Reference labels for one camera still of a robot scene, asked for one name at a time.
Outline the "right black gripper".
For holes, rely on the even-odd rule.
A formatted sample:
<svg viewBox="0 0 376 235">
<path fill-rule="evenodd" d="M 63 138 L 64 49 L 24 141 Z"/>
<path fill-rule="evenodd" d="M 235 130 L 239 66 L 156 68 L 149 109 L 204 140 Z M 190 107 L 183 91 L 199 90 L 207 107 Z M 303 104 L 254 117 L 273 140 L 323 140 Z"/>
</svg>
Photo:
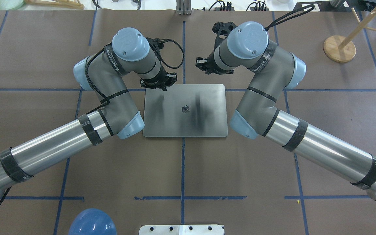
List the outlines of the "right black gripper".
<svg viewBox="0 0 376 235">
<path fill-rule="evenodd" d="M 199 68 L 201 71 L 204 71 L 205 74 L 207 74 L 207 75 L 212 74 L 212 73 L 215 73 L 215 74 L 218 74 L 218 75 L 234 73 L 234 69 L 227 71 L 227 70 L 220 68 L 216 64 L 213 55 L 211 55 L 208 58 L 197 57 L 195 66 L 197 68 Z"/>
</svg>

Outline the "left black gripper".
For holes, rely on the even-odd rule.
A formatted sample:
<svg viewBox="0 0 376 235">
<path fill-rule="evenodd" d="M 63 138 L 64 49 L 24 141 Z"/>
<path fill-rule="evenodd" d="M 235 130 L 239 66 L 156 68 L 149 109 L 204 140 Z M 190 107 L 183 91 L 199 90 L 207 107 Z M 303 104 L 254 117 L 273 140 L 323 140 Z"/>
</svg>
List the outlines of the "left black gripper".
<svg viewBox="0 0 376 235">
<path fill-rule="evenodd" d="M 142 79 L 140 80 L 141 87 L 146 89 L 156 89 L 160 88 L 163 91 L 167 91 L 167 87 L 171 87 L 177 82 L 177 74 L 175 72 L 168 73 L 161 67 L 158 71 L 158 74 L 151 79 Z"/>
</svg>

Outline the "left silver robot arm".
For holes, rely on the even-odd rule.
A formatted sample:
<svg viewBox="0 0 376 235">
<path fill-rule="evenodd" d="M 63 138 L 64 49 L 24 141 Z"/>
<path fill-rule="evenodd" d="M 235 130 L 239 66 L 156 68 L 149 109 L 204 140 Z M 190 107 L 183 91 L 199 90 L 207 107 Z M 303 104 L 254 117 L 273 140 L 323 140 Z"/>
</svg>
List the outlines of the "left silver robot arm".
<svg viewBox="0 0 376 235">
<path fill-rule="evenodd" d="M 94 91 L 100 106 L 57 129 L 0 152 L 0 199 L 8 188 L 111 136 L 126 139 L 145 124 L 123 77 L 140 77 L 145 89 L 166 89 L 177 81 L 162 64 L 160 49 L 169 39 L 146 38 L 135 28 L 123 28 L 111 43 L 73 68 L 84 90 Z"/>
</svg>

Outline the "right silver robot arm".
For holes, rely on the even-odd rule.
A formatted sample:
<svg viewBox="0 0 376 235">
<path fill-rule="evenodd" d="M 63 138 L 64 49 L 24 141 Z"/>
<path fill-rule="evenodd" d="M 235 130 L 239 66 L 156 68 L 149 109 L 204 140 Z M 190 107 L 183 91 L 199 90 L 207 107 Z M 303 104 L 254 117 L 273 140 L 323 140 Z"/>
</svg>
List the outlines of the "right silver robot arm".
<svg viewBox="0 0 376 235">
<path fill-rule="evenodd" d="M 376 201 L 375 156 L 275 106 L 284 89 L 302 81 L 306 64 L 271 41 L 260 23 L 216 22 L 213 32 L 213 52 L 198 57 L 197 68 L 223 75 L 243 66 L 254 74 L 230 120 L 231 128 L 249 139 L 263 136 L 274 141 L 366 190 Z"/>
</svg>

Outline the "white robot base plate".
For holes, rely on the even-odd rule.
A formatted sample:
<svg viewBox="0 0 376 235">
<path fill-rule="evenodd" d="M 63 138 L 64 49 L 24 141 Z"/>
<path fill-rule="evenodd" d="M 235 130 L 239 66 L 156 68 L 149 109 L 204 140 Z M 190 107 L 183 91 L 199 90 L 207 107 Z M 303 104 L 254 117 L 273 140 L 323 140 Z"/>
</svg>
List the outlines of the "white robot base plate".
<svg viewBox="0 0 376 235">
<path fill-rule="evenodd" d="M 147 225 L 139 235 L 225 235 L 224 226 L 218 224 Z"/>
</svg>

